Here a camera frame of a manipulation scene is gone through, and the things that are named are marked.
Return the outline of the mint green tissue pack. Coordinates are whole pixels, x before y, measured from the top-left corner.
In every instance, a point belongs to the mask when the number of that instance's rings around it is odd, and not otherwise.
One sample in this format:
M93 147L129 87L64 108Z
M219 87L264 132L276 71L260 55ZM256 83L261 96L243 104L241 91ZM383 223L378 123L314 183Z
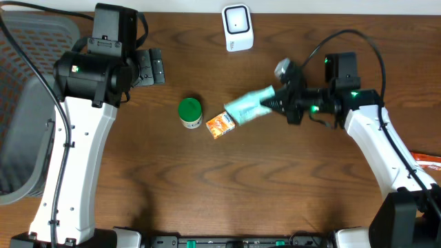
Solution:
M262 90L248 92L240 98L224 105L226 112L239 124L244 125L255 118L271 113L269 107L261 105L261 101L275 96L272 86Z

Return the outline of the green lidded white jar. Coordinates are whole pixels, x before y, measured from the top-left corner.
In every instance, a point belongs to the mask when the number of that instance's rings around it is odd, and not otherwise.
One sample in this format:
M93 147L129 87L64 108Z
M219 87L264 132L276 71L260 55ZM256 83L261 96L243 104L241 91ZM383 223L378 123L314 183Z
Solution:
M178 106L178 115L187 129L195 129L203 122L202 106L195 98L183 99Z

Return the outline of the orange small snack box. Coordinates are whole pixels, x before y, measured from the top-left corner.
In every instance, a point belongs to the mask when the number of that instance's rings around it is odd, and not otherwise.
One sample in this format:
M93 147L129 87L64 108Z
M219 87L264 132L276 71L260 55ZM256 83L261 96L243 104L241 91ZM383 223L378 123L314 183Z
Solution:
M234 120L227 112L222 112L206 122L206 127L214 139L217 139L232 131L235 126L236 124Z

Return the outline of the orange red snack bar packet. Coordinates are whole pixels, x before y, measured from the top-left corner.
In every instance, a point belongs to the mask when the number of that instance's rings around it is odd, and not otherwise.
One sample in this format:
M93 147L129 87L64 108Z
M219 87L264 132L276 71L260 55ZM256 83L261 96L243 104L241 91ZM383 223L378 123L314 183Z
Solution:
M421 166L422 168L429 168L436 171L441 170L441 157L440 156L432 156L428 154L420 154L411 152L414 160Z

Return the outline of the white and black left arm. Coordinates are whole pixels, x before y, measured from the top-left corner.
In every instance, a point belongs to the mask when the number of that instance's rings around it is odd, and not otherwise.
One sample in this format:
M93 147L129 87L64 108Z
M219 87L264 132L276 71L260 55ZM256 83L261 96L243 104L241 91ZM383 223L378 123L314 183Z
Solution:
M56 108L52 153L37 214L12 247L144 247L138 231L98 229L94 200L107 136L133 87L162 84L161 51L143 49L142 12L98 3L90 37L53 67L47 92Z

